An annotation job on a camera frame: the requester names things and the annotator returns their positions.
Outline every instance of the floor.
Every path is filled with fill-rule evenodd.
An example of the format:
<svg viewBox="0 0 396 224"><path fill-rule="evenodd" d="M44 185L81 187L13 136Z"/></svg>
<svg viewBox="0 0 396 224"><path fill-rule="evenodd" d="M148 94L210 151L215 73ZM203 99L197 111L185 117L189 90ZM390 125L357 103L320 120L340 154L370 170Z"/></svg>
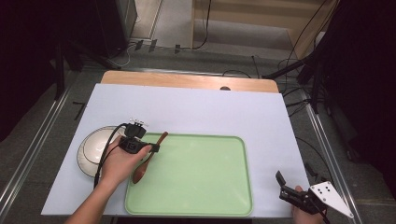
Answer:
<svg viewBox="0 0 396 224"><path fill-rule="evenodd" d="M282 62L282 60L289 57L291 43L285 30L212 21L209 23L209 38L206 45L200 50L183 50L175 54L173 49L175 45L188 46L190 37L183 35L186 34L184 31L188 30L188 27L187 22L180 19L189 19L190 17L187 15L176 16L175 11L185 11L189 7L191 7L189 1L163 1L151 39L158 39L157 46L166 48L156 48L152 52L149 52L149 46L143 46L140 50L129 49L117 58L111 59L111 61L124 64L123 70L165 69L221 76L224 71L233 69L250 74L253 78L257 74L269 75L277 71L279 66L286 65L287 61ZM196 21L195 25L202 26L203 23ZM211 28L223 29L224 32L213 36L210 35ZM196 43L199 44L202 38L199 38L199 34L197 36ZM238 41L240 39L248 41L242 43ZM255 57L257 70L251 56ZM11 199L12 205L7 208L6 216L1 217L0 223L60 223L66 219L66 217L43 217L40 213L50 192L51 184L63 161L64 154L73 139L74 131L78 126L78 118L75 118L79 111L79 105L74 103L86 103L95 83L100 82L103 73L106 71L86 56L82 55L81 57L84 59L85 66L82 72L68 73L67 86L69 89L61 105L62 109L54 115L50 131L45 136L43 144L37 149L34 162L28 167L29 172L23 177L20 188L15 189L18 194ZM280 91L287 93L301 88L295 80L298 73L298 70L294 70L287 77L277 78L276 83ZM246 77L240 73L231 73L228 76ZM310 88L308 84L303 89L293 91L285 96L285 105L301 102L305 95L304 91L309 92ZM35 134L54 105L54 93L55 87L52 86L20 121L12 134L0 143L0 153L4 158L0 164L0 187L2 189L7 186L8 181L21 165L20 162L23 160L26 151L31 148L30 144L35 140ZM290 122L296 137L298 137L296 141L303 160L309 161L316 172L330 179L325 161L313 151L315 149L319 154L322 154L322 145L312 125L309 110L310 106L303 103L289 106ZM319 105L318 118L360 214L360 219L347 219L330 209L328 217L331 223L394 222L396 219L396 202L391 197L382 175L370 164L355 163L347 158L345 143L342 141L332 118L327 115L323 104ZM101 223L115 223L115 219L103 217ZM283 224L291 223L291 220L254 219L253 223Z"/></svg>

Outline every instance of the green tray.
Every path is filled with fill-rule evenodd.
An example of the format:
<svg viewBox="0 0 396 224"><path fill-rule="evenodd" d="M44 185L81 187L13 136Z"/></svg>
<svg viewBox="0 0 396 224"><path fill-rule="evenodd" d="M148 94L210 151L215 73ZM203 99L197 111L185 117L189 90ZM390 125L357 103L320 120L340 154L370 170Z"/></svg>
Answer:
<svg viewBox="0 0 396 224"><path fill-rule="evenodd" d="M155 143L159 133L142 139ZM132 215L245 217L252 210L245 144L234 136L169 134L143 178L129 180Z"/></svg>

